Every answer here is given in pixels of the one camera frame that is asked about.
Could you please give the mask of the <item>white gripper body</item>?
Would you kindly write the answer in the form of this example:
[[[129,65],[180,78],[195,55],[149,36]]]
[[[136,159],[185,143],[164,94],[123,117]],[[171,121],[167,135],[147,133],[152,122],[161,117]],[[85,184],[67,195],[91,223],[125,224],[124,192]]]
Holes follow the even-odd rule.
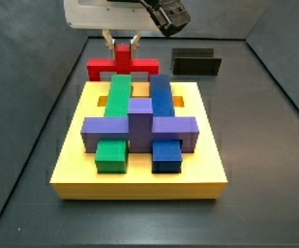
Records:
[[[108,0],[64,0],[64,18],[71,28],[156,31],[139,3]]]

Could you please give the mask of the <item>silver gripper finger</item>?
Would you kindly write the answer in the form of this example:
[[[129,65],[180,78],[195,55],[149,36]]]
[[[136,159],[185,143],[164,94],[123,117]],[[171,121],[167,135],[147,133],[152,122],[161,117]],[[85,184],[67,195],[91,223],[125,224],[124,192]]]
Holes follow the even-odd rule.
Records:
[[[113,55],[113,45],[115,45],[113,38],[109,35],[108,29],[103,29],[101,34],[103,34],[103,37],[105,39],[107,48],[111,51],[111,55],[112,55],[112,59],[113,59],[113,57],[115,57],[115,55]]]
[[[131,51],[135,52],[136,49],[140,46],[140,39],[141,39],[141,31],[136,31],[131,41],[129,41],[129,45],[131,45]]]

